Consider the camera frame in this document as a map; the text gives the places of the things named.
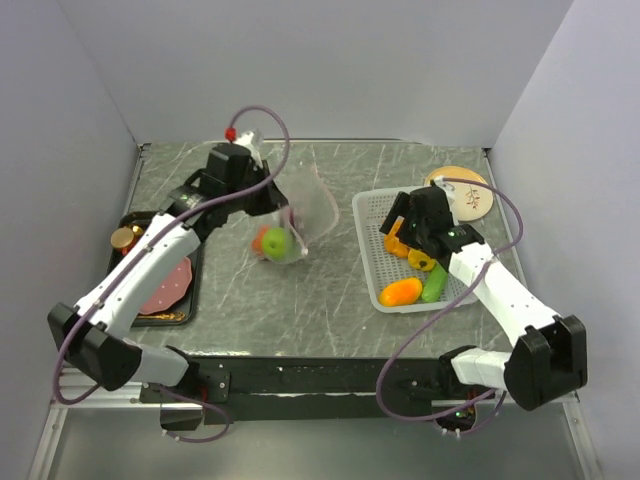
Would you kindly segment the orange fried food piece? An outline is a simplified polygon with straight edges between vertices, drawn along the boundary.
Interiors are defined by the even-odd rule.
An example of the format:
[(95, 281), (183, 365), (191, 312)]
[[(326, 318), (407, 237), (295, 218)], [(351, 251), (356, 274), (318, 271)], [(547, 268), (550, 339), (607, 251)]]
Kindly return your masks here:
[(403, 244), (397, 236), (398, 230), (402, 226), (402, 223), (402, 218), (398, 218), (394, 222), (394, 225), (389, 233), (384, 236), (383, 244), (385, 250), (389, 254), (394, 255), (398, 258), (407, 258), (410, 248), (407, 245)]

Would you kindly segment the yellow bell pepper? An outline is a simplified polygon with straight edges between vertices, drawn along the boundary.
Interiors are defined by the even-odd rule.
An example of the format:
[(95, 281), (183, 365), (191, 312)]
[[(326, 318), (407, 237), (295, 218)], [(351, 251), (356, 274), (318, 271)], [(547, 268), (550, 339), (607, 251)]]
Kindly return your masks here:
[(408, 265), (419, 271), (430, 272), (434, 269), (436, 261), (424, 252), (410, 249), (407, 255)]

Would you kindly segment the orange pumpkin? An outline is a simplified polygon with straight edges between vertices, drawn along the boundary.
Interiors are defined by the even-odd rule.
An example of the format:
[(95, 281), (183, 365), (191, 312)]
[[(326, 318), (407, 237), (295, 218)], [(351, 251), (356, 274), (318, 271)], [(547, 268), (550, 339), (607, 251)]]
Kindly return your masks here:
[(270, 227), (267, 225), (261, 226), (251, 242), (251, 251), (259, 258), (264, 257), (262, 239), (269, 229)]

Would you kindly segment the green apple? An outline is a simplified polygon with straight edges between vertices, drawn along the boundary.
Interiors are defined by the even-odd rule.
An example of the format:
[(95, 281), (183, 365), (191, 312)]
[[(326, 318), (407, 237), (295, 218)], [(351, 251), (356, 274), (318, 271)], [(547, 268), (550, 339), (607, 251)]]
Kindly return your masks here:
[(263, 234), (260, 247), (265, 257), (280, 261), (285, 259), (293, 248), (293, 237), (283, 227), (269, 227)]

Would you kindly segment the clear zip top bag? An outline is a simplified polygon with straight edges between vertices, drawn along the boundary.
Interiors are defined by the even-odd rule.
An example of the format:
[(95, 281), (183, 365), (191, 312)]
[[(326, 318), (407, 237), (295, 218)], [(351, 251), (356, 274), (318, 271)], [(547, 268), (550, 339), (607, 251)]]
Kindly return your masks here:
[(264, 216), (264, 222), (258, 229), (263, 225), (286, 228), (293, 237), (293, 248), (280, 261), (265, 256), (258, 258), (276, 264), (291, 264), (306, 258), (311, 244), (337, 225), (339, 210), (334, 196), (314, 166), (299, 165), (283, 173), (277, 184), (288, 198), (289, 205)]

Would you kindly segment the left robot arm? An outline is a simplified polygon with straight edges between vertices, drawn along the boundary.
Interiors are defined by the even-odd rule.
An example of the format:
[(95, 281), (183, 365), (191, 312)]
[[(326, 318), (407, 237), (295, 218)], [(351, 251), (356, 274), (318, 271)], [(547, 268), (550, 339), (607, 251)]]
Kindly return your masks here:
[(288, 200), (247, 136), (212, 147), (205, 167), (174, 189), (133, 250), (91, 292), (47, 316), (59, 363), (114, 391), (129, 381), (161, 384), (184, 402), (198, 390), (197, 365), (170, 347), (128, 341), (133, 321), (161, 283), (236, 212), (273, 213)]

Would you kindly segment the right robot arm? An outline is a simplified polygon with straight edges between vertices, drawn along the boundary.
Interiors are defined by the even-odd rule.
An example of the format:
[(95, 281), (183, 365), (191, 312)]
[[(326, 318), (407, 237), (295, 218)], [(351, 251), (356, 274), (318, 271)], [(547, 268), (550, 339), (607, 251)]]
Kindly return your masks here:
[(508, 393), (532, 411), (588, 381), (587, 335), (574, 315), (537, 299), (499, 260), (499, 250), (469, 224), (456, 224), (446, 189), (437, 183), (399, 192), (380, 230), (395, 222), (399, 240), (435, 259), (461, 281), (499, 323), (510, 352), (465, 346), (443, 355), (439, 390), (460, 398), (472, 385)]

